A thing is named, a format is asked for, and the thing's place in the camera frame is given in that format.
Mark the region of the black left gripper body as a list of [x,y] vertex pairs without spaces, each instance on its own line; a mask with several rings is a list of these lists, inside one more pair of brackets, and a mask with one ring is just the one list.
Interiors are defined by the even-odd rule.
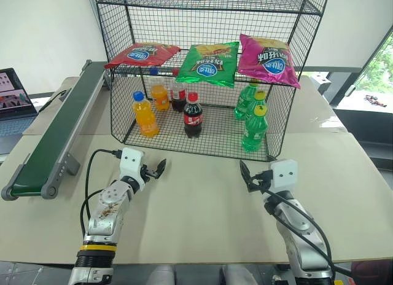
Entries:
[[150,181],[151,178],[158,179],[159,175],[156,171],[151,171],[147,168],[147,165],[143,164],[141,169],[140,169],[140,176],[144,183],[147,183]]

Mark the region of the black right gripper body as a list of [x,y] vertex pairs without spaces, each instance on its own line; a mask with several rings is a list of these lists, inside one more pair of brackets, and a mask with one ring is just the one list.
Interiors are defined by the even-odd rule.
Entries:
[[247,190],[248,192],[261,192],[265,193],[271,186],[271,181],[273,179],[273,171],[266,170],[261,173],[250,177],[247,180]]

